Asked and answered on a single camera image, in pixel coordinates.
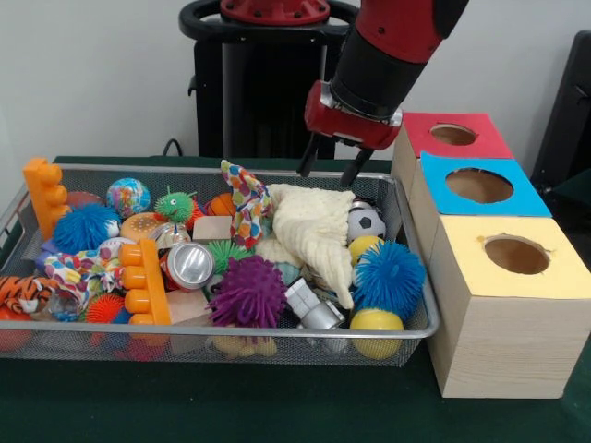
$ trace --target circular hole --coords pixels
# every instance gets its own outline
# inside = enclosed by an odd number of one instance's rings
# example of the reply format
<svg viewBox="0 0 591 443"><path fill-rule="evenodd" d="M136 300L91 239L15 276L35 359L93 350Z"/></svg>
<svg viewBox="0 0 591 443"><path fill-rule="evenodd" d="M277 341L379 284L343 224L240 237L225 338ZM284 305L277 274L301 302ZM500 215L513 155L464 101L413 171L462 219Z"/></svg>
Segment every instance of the circular hole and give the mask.
<svg viewBox="0 0 591 443"><path fill-rule="evenodd" d="M495 203L513 195L509 180L484 169L458 169L445 177L445 183L454 194L478 203Z"/></svg>
<svg viewBox="0 0 591 443"><path fill-rule="evenodd" d="M496 265L517 274L538 274L550 263L541 245L523 237L499 235L488 239L484 248Z"/></svg>
<svg viewBox="0 0 591 443"><path fill-rule="evenodd" d="M476 141L476 134L467 127L447 123L433 126L431 136L454 146L467 146Z"/></svg>

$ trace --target metal mesh basket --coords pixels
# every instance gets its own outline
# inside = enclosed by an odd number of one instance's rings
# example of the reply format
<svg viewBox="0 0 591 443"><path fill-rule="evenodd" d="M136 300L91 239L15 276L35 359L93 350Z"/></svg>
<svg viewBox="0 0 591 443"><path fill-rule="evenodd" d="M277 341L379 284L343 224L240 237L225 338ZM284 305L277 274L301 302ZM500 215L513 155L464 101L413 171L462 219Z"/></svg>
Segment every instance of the metal mesh basket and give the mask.
<svg viewBox="0 0 591 443"><path fill-rule="evenodd" d="M194 192L208 201L226 192L216 169L62 165L68 190L105 195L109 185L123 177L143 182L153 196L174 191ZM342 190L339 174L314 173L302 178L294 173L253 171L265 184L287 183ZM404 191L389 176L361 174L353 191L375 201L387 225L387 238L408 244L418 253L418 242ZM0 252L5 258L2 275L34 273L32 260L39 254L41 235L26 191L23 189L0 219ZM439 325L433 292L427 279L423 297L404 331L298 329L284 318L278 329L191 328L180 326L97 325L56 322L0 322L0 357L54 360L139 360L163 362L232 362L290 365L389 365L402 366L421 339ZM389 358L373 354L390 347Z"/></svg>

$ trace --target soccer ball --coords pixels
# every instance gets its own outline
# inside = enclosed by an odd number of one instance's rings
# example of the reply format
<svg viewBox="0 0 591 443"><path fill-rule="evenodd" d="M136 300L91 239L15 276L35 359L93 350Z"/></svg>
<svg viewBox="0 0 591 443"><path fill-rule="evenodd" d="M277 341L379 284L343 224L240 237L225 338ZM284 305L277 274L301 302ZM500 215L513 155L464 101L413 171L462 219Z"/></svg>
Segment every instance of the soccer ball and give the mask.
<svg viewBox="0 0 591 443"><path fill-rule="evenodd" d="M362 235L375 235L381 239L386 235L386 224L374 209L352 210L349 212L348 223L347 243L349 244Z"/></svg>

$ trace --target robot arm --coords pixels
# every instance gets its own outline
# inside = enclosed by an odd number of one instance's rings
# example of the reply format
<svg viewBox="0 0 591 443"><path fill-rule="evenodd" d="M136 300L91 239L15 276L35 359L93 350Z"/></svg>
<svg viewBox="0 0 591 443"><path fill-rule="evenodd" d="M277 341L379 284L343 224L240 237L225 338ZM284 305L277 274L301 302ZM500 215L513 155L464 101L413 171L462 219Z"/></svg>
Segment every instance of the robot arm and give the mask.
<svg viewBox="0 0 591 443"><path fill-rule="evenodd" d="M306 104L312 138L298 172L309 174L321 137L359 146L343 173L349 186L374 150L388 148L400 131L400 104L468 0L362 0L334 78L317 81Z"/></svg>

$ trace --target box with hole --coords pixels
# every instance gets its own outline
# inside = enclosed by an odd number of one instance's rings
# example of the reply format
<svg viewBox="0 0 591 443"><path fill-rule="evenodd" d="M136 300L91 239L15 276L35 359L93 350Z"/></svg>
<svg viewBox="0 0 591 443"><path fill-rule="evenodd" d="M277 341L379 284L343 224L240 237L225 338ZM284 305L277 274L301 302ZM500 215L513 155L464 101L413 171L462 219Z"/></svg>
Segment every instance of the box with hole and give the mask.
<svg viewBox="0 0 591 443"><path fill-rule="evenodd" d="M423 152L454 158L513 158L486 114L406 113L394 145L392 175L402 182L407 196Z"/></svg>
<svg viewBox="0 0 591 443"><path fill-rule="evenodd" d="M591 274L554 220L443 215L429 273L444 397L562 395L591 330Z"/></svg>
<svg viewBox="0 0 591 443"><path fill-rule="evenodd" d="M415 170L410 209L427 262L440 214L551 217L515 160L455 159L426 152Z"/></svg>

